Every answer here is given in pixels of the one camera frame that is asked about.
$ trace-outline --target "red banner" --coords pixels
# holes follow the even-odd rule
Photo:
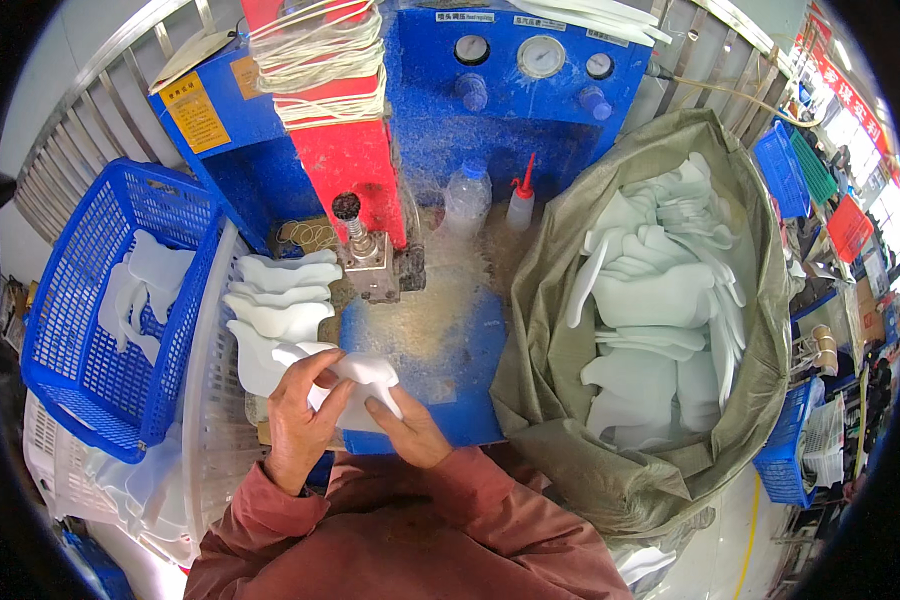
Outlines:
[[[866,130],[866,135],[873,141],[873,145],[880,151],[881,156],[886,156],[887,151],[887,135],[883,132],[883,127],[871,112],[870,108],[864,103],[848,83],[843,74],[834,67],[825,57],[816,57],[816,66],[819,69],[820,77],[840,98],[840,102],[857,117],[857,121]]]

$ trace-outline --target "pressure gauge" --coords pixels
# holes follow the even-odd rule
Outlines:
[[[550,35],[534,35],[520,44],[516,51],[516,64],[529,77],[546,79],[560,73],[567,53],[561,42]]]
[[[595,80],[606,79],[613,74],[613,58],[600,52],[586,62],[586,74]]]
[[[453,53],[462,65],[478,66],[491,56],[491,45],[480,35],[464,35],[456,41]]]

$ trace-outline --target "person's right hand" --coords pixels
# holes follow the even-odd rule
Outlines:
[[[393,443],[393,449],[414,467],[432,469],[443,461],[453,447],[434,423],[430,411],[400,386],[390,388],[390,395],[403,411],[403,420],[375,397],[363,403],[366,411],[381,426]]]

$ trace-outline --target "blue plastic basket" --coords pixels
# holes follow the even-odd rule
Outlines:
[[[192,178],[119,158],[87,190],[53,247],[24,339],[21,371],[47,413],[84,444],[139,463],[174,420],[204,283],[220,235],[216,202]],[[196,251],[168,321],[150,306],[143,333],[160,340],[156,364],[97,323],[110,269],[142,229]]]
[[[784,219],[810,214],[810,191],[790,136],[780,121],[773,121],[769,130],[753,146],[769,193],[780,206]]]
[[[810,493],[804,491],[797,443],[810,411],[824,403],[824,395],[824,382],[817,377],[788,391],[767,445],[753,459],[753,466],[773,502],[807,508],[816,496],[816,487]]]

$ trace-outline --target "green plastic basket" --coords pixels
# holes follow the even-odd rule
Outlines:
[[[813,198],[818,206],[822,206],[828,198],[837,193],[837,182],[824,168],[824,164],[820,162],[810,148],[810,144],[800,135],[799,131],[794,131],[790,136],[790,144],[796,153],[796,160],[800,163],[800,168],[803,169],[807,188],[810,190],[810,198]]]

